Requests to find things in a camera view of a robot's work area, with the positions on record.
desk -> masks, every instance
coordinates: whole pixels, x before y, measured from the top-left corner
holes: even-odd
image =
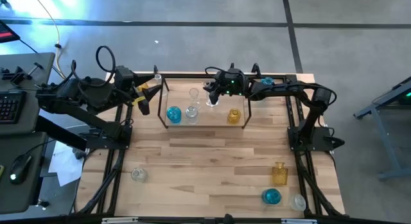
[[[312,74],[298,74],[297,78],[314,82]],[[194,81],[199,80],[167,79],[170,90],[187,95]],[[157,117],[158,103],[157,95],[150,102],[149,116],[142,116],[138,108],[133,110],[132,143],[123,164],[116,216],[223,217],[229,213],[235,218],[303,217],[288,204],[289,195],[299,193],[299,183],[295,157],[288,147],[285,98],[252,102],[252,117],[245,129],[165,129]],[[100,117],[113,121],[115,114],[116,109],[112,109]],[[319,187],[336,210],[344,213],[333,161],[325,153],[312,155]],[[85,163],[76,199],[78,207],[83,207],[101,184],[106,158],[107,150],[98,150]],[[283,196],[281,203],[267,206],[261,201],[261,193],[273,187],[270,174],[275,162],[285,162],[288,184],[275,187]],[[136,167],[148,172],[143,184],[130,177]],[[314,211],[310,189],[308,198]]]
[[[35,83],[47,83],[54,56],[54,53],[0,55],[0,67],[7,68],[13,73],[17,66],[28,72],[33,68],[34,62],[42,65],[44,69],[37,69],[32,74],[32,80],[24,80],[21,83],[22,87],[32,89]],[[0,90],[7,91],[11,88],[14,88],[14,86],[9,80],[0,80]],[[45,145],[39,146],[31,152],[33,160],[26,181],[21,185],[13,185],[9,179],[10,166],[15,158],[31,147],[44,143],[47,138],[47,135],[43,132],[31,133],[40,111],[35,93],[32,90],[27,91],[26,101],[17,124],[0,125],[0,164],[5,167],[0,178],[0,214],[25,211],[29,205],[36,202],[34,201],[34,199],[37,199],[35,193],[37,189],[40,189],[38,188],[40,160]]]

paper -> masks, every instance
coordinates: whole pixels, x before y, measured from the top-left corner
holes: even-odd
[[[51,158],[49,173],[57,173],[58,183],[63,186],[81,177],[83,162],[84,158],[76,159],[72,148],[57,141]]]

keyboard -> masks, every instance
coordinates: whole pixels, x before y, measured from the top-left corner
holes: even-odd
[[[19,121],[26,92],[0,92],[0,125],[15,124]]]

wooden table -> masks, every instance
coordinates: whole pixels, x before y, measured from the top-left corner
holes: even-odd
[[[312,74],[297,74],[297,78],[314,82]],[[167,82],[170,90],[181,90],[188,95],[186,89],[193,80],[167,79]],[[294,155],[288,147],[285,98],[252,102],[252,117],[245,129],[195,126],[165,129],[157,117],[158,104],[159,96],[156,96],[150,102],[149,116],[142,116],[137,107],[133,110],[132,143],[123,164],[116,216],[223,217],[229,213],[237,218],[303,217],[302,212],[291,209],[288,201],[290,195],[299,193],[299,183]],[[100,117],[113,121],[115,114],[116,109],[112,109]],[[101,184],[107,152],[95,151],[85,163],[76,199],[79,209]],[[331,157],[322,152],[312,155],[319,187],[335,209],[344,213]],[[283,196],[279,205],[265,205],[261,193],[273,187],[271,170],[276,162],[285,162],[288,183],[275,187]],[[147,170],[145,183],[131,179],[130,173],[136,167]],[[314,212],[311,189],[308,199]]]

concrete floor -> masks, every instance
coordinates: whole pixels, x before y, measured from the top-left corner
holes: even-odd
[[[283,0],[41,0],[56,19],[95,21],[188,21],[188,22],[286,22]],[[48,18],[34,0],[9,0],[12,9],[0,8],[0,19]],[[290,0],[294,22],[349,24],[409,24],[411,0]],[[10,25],[37,51],[54,51],[57,36],[53,26]],[[94,60],[99,45],[108,45],[118,64],[136,71],[202,71],[209,65],[249,71],[254,62],[261,70],[294,73],[288,28],[59,26],[65,52],[61,66],[69,72],[76,59],[81,76],[104,77]],[[337,102],[325,114],[336,136],[345,146],[335,151],[337,174],[344,207],[355,218],[411,223],[411,178],[380,182],[376,174],[390,168],[385,149],[371,117],[357,121],[353,112],[410,76],[409,29],[304,29],[296,28],[296,39],[304,73],[335,90]],[[0,55],[30,53],[20,42],[0,44]],[[51,81],[59,81],[53,73]],[[80,122],[70,117],[47,115],[62,126]],[[405,119],[390,123],[393,141],[404,140]],[[402,132],[394,124],[400,124]],[[410,162],[407,140],[399,144],[403,164]],[[74,186],[56,194],[74,194]],[[69,207],[71,199],[56,201]],[[22,214],[0,216],[28,218],[67,214],[50,208],[30,209]]]

